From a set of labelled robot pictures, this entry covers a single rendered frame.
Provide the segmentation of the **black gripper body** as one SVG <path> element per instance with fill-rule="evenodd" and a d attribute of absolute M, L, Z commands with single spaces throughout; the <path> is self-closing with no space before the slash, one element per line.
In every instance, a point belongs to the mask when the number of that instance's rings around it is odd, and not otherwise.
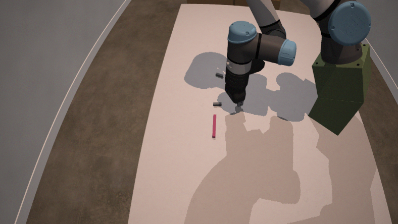
<path fill-rule="evenodd" d="M 265 62 L 259 59 L 245 65 L 238 65 L 231 62 L 227 57 L 225 74 L 225 91 L 234 103 L 245 100 L 245 88 L 248 84 L 249 75 L 261 71 Z"/>

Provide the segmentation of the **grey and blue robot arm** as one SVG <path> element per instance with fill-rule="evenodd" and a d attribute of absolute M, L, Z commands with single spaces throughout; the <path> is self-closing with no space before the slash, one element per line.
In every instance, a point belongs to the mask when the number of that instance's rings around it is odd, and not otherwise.
<path fill-rule="evenodd" d="M 362 56 L 360 42 L 371 28 L 371 16 L 356 0 L 300 0 L 319 24 L 322 60 L 334 65 L 352 63 Z M 246 0 L 261 32 L 247 21 L 229 26 L 228 59 L 245 65 L 252 58 L 292 66 L 296 43 L 286 39 L 286 31 L 271 0 Z"/>

